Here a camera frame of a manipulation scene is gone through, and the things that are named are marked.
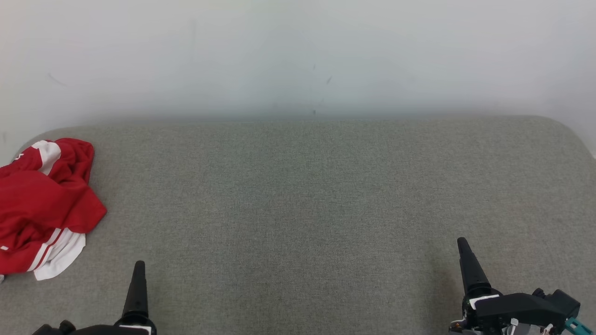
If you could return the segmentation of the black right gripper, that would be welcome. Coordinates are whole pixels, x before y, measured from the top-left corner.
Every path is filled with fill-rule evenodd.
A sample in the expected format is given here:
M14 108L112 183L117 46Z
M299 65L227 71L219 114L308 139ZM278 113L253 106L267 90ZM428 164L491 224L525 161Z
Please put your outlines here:
M565 330L563 314L551 303L535 295L492 294L477 257L465 237L457 246L465 296L463 317L451 322L449 335L561 335Z

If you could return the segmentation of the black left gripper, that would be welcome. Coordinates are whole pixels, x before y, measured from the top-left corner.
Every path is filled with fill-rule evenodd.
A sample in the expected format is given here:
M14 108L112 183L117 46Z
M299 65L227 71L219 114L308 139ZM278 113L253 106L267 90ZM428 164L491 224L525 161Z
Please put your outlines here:
M113 324L76 329L70 335L157 335L149 320L145 262L136 261L134 265L121 319Z

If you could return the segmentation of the grey fabric sofa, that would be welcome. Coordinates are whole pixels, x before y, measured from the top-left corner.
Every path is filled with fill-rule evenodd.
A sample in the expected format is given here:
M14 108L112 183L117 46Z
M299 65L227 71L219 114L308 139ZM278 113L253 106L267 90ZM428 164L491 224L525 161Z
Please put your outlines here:
M596 332L596 159L537 116L98 125L107 215L62 274L0 285L0 335L121 316L146 263L159 335L444 335L456 246L490 284L560 289Z

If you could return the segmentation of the red and white basketball jersey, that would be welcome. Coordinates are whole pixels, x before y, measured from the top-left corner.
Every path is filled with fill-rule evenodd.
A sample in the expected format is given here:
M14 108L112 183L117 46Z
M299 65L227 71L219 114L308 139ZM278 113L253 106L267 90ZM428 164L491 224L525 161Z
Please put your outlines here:
M86 246L107 209L89 186L92 163L0 178L0 275L55 278Z

